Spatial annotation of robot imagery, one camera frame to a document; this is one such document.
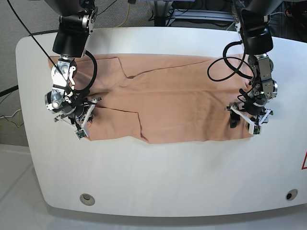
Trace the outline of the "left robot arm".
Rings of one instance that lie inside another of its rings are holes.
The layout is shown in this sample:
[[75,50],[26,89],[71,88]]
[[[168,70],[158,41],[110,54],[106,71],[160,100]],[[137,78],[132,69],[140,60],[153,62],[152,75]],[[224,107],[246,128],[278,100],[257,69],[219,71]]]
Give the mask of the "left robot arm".
[[272,78],[273,62],[268,52],[273,49],[269,30],[270,14],[282,3],[280,0],[235,0],[233,14],[236,30],[239,33],[248,55],[251,67],[251,91],[240,91],[244,97],[242,105],[231,103],[231,126],[236,126],[240,118],[248,123],[248,132],[257,135],[262,125],[268,122],[273,112],[266,109],[269,100],[277,96],[278,84]]

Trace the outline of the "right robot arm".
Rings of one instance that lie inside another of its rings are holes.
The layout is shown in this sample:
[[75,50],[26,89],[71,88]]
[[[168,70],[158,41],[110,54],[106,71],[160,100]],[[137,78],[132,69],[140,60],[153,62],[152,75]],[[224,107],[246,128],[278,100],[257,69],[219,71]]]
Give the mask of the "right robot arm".
[[[97,62],[85,49],[87,39],[93,32],[98,8],[93,0],[48,0],[48,6],[59,15],[59,28],[53,52],[59,55],[51,69],[52,90],[45,95],[47,110],[68,118],[77,132],[85,130],[97,99],[87,100],[90,88],[97,76]],[[93,76],[82,89],[75,88],[76,58],[87,55],[93,62]]]

